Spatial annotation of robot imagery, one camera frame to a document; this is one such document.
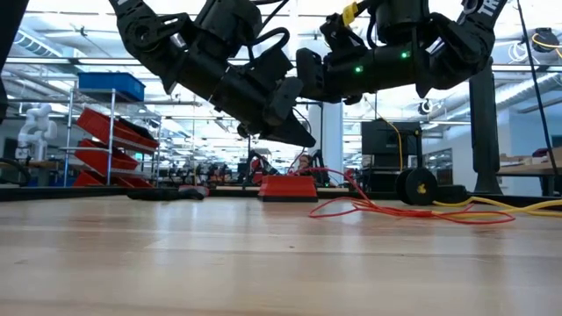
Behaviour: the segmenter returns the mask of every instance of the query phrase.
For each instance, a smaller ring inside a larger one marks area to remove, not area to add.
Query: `black wheel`
[[[406,169],[400,173],[400,175],[396,178],[396,194],[398,194],[398,198],[400,201],[404,202],[407,205],[412,205],[412,201],[407,197],[406,194],[406,179],[407,177],[414,171],[413,169]]]
[[[425,168],[414,169],[406,179],[406,195],[412,205],[432,205],[436,200],[437,179]]]

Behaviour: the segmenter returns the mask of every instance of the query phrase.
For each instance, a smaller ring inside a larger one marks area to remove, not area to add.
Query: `orange cable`
[[[328,169],[328,168],[309,168],[299,170],[296,173],[292,173],[292,175],[297,175],[299,172],[306,172],[306,171],[327,171],[336,173],[337,175],[343,176],[353,187],[357,190],[361,198],[353,198],[353,197],[339,197],[333,200],[327,201],[321,205],[316,206],[312,209],[308,217],[312,219],[325,219],[325,218],[333,218],[339,217],[343,215],[348,215],[353,212],[375,212],[386,214],[394,217],[402,217],[402,218],[417,218],[417,219],[443,219],[448,220],[450,222],[458,223],[458,224],[465,224],[465,225],[492,225],[492,224],[502,224],[508,223],[510,221],[515,220],[515,217],[511,214],[506,212],[496,212],[496,211],[485,211],[485,212],[474,212],[470,211],[472,205],[467,205],[464,210],[460,212],[434,212],[431,210],[409,210],[409,209],[400,209],[395,207],[388,207],[388,206],[379,206],[374,204],[366,195],[365,193],[359,188],[357,183],[349,176],[343,174],[342,172]],[[340,201],[350,201],[351,204],[354,206],[352,210],[338,212],[338,213],[329,213],[329,214],[317,214],[317,211],[321,210],[322,208],[330,205],[334,202]],[[497,219],[497,220],[465,220],[465,219],[455,219],[455,215],[466,215],[466,214],[474,214],[474,215],[493,215],[498,217],[505,217],[505,219]]]

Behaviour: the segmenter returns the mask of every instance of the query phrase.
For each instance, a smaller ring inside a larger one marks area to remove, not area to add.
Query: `white column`
[[[309,105],[308,119],[316,145],[313,153],[322,149],[324,164],[330,169],[343,172],[343,104],[324,104],[324,113],[318,105]],[[343,177],[330,174],[338,183]]]

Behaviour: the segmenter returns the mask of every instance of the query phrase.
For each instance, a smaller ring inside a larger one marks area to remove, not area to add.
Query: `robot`
[[[46,160],[47,141],[57,136],[57,126],[49,120],[50,104],[36,104],[27,110],[24,126],[19,130],[16,159],[43,162]]]
[[[429,12],[429,0],[365,0],[326,19],[320,27],[331,53],[297,52],[297,77],[282,48],[283,27],[260,35],[260,4],[287,0],[207,0],[195,20],[186,13],[157,16],[142,0],[110,0],[125,48],[162,79],[171,93],[180,83],[241,123],[242,137],[312,147],[315,139],[292,113],[297,97],[346,104],[364,93],[415,84],[420,97],[449,89],[478,74],[490,62],[494,25],[508,0],[463,0],[457,21]],[[349,25],[371,15],[366,46]],[[377,31],[377,46],[372,32]],[[255,46],[275,35],[281,40],[254,56]],[[249,50],[249,62],[228,62]]]

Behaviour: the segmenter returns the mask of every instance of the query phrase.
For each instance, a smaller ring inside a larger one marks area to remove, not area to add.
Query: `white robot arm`
[[[56,123],[49,120],[48,117],[51,110],[50,104],[35,105],[32,109],[27,110],[25,124],[19,130],[16,159],[32,157],[36,162],[45,160],[47,141],[53,140],[57,136]],[[36,148],[32,156],[31,145],[33,143]]]

